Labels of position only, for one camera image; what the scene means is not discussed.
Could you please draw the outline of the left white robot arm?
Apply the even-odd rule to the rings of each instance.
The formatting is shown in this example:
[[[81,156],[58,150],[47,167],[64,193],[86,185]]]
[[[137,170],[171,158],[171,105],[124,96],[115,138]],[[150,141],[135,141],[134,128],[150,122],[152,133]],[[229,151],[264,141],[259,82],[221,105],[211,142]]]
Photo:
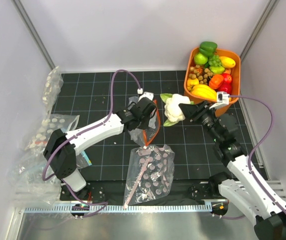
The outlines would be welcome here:
[[[43,151],[46,168],[66,183],[77,200],[89,195],[87,182],[77,169],[77,156],[89,147],[112,136],[136,129],[146,130],[150,119],[156,115],[157,105],[148,97],[141,97],[137,103],[109,114],[82,128],[63,132],[53,131]]]

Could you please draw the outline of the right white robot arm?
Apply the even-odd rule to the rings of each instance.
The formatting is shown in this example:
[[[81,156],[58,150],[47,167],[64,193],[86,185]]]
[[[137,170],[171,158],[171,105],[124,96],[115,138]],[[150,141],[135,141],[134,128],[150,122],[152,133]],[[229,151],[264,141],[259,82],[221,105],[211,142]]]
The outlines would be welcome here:
[[[218,160],[239,180],[226,172],[208,179],[208,192],[231,201],[253,224],[260,240],[286,240],[286,202],[266,182],[237,140],[237,121],[231,114],[216,117],[206,101],[180,103],[179,108],[190,122],[202,125],[215,142]]]

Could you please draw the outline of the clear bag orange zipper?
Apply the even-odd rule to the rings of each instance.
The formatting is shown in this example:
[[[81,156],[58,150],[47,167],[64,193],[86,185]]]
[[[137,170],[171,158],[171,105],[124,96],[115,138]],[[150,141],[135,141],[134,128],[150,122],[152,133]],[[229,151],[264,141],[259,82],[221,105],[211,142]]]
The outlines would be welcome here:
[[[138,96],[130,97],[128,99],[128,108],[131,103],[137,103],[138,101]],[[157,107],[157,101],[153,100],[153,102],[156,104],[156,111],[155,115],[149,121],[148,129],[142,130],[137,128],[134,130],[129,130],[128,128],[127,130],[130,135],[130,139],[136,144],[138,144],[140,147],[147,147],[148,145],[150,145],[160,130],[161,120]]]

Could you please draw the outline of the white cauliflower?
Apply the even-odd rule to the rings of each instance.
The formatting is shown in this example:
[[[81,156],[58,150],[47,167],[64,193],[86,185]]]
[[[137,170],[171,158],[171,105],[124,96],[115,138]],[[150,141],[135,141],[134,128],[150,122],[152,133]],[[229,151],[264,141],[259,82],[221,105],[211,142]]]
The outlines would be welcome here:
[[[187,96],[177,93],[161,93],[160,98],[165,103],[164,115],[167,117],[167,120],[163,123],[164,127],[171,127],[186,119],[179,104],[194,104]]]

